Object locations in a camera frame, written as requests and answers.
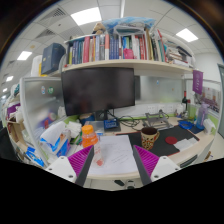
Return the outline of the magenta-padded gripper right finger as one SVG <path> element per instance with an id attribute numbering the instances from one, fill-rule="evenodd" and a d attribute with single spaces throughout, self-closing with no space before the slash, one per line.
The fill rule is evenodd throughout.
<path id="1" fill-rule="evenodd" d="M 143 185 L 180 170 L 180 167 L 167 156 L 158 157 L 137 145 L 133 146 L 133 156 Z"/>

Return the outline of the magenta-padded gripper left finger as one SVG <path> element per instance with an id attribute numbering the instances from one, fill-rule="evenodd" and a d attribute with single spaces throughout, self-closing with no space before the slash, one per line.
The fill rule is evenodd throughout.
<path id="1" fill-rule="evenodd" d="M 46 171 L 65 180 L 83 186 L 94 156 L 94 147 L 88 146 L 69 157 L 60 156 Z"/>

